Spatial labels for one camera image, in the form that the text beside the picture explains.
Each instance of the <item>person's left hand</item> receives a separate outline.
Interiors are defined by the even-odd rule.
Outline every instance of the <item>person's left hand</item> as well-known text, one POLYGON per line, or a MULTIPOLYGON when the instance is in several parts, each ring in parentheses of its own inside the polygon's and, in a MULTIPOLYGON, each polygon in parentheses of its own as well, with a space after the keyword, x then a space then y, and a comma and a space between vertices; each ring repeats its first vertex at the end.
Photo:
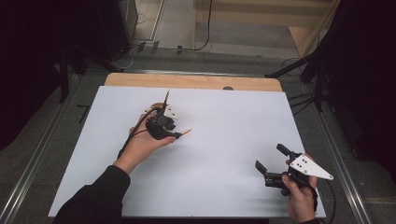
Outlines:
POLYGON ((147 159, 156 149, 176 141, 173 136, 168 136, 161 140, 153 138, 146 130, 146 122, 149 118, 150 116, 143 120, 137 128, 135 136, 131 138, 121 156, 113 163, 113 165, 118 166, 127 174, 130 174, 137 164, 147 159))

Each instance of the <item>person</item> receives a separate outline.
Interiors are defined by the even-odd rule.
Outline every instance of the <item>person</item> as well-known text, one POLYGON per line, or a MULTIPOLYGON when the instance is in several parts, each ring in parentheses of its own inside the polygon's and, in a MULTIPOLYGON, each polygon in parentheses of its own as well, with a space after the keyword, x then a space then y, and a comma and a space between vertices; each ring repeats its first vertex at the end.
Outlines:
MULTIPOLYGON (((61 207, 53 220, 54 224, 121 223, 122 198, 131 182, 129 174, 155 150, 176 141, 173 136, 162 140, 151 137, 144 125, 148 118, 137 128, 136 135, 129 141, 120 157, 93 184, 81 188, 61 207)), ((288 199, 290 218, 295 223, 318 223, 315 219, 312 192, 309 189, 299 189, 288 175, 283 175, 282 180, 291 192, 288 199)), ((317 180, 311 176, 309 181, 315 188, 317 180)))

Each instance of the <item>hand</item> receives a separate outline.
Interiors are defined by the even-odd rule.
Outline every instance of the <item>hand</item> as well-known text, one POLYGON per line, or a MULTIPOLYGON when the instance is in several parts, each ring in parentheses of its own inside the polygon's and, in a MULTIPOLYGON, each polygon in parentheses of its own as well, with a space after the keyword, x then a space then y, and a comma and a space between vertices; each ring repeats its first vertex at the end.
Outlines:
MULTIPOLYGON (((295 223, 302 223, 314 219, 314 198, 311 189, 299 189, 297 184, 290 180, 289 175, 282 175, 282 181, 286 188, 290 190, 288 199, 288 212, 291 220, 295 223)), ((317 182, 317 177, 309 176, 309 184, 313 189, 317 187, 317 182)))
POLYGON ((113 163, 113 165, 125 171, 126 174, 130 174, 137 164, 147 159, 156 149, 176 141, 176 138, 172 136, 165 137, 161 140, 156 140, 151 137, 146 130, 148 118, 150 118, 150 116, 143 120, 137 128, 135 136, 131 138, 121 156, 113 163))

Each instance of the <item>white tabletop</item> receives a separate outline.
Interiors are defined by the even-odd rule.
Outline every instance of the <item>white tabletop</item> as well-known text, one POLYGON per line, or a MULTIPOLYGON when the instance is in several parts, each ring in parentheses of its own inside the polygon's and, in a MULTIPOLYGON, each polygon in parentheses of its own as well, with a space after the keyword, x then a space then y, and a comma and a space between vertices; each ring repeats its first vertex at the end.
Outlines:
MULTIPOLYGON (((168 89, 101 87, 49 216, 116 159, 130 127, 168 89)), ((131 174, 124 217, 288 217, 280 189, 264 186, 254 163, 287 171, 281 143, 304 152, 284 92, 171 89, 175 131, 192 128, 131 174)), ((325 217, 318 199, 318 217, 325 217)))

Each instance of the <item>sleeve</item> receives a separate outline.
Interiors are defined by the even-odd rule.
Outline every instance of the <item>sleeve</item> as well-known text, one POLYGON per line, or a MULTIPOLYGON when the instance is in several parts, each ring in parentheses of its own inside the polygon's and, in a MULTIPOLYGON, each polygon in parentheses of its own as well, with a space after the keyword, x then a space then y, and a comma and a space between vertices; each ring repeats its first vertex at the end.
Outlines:
POLYGON ((306 222, 302 222, 300 224, 319 224, 319 219, 314 218, 312 220, 306 221, 306 222))
POLYGON ((130 183, 124 171, 108 166, 92 185, 80 189, 62 206, 53 223, 120 223, 122 198, 130 183))

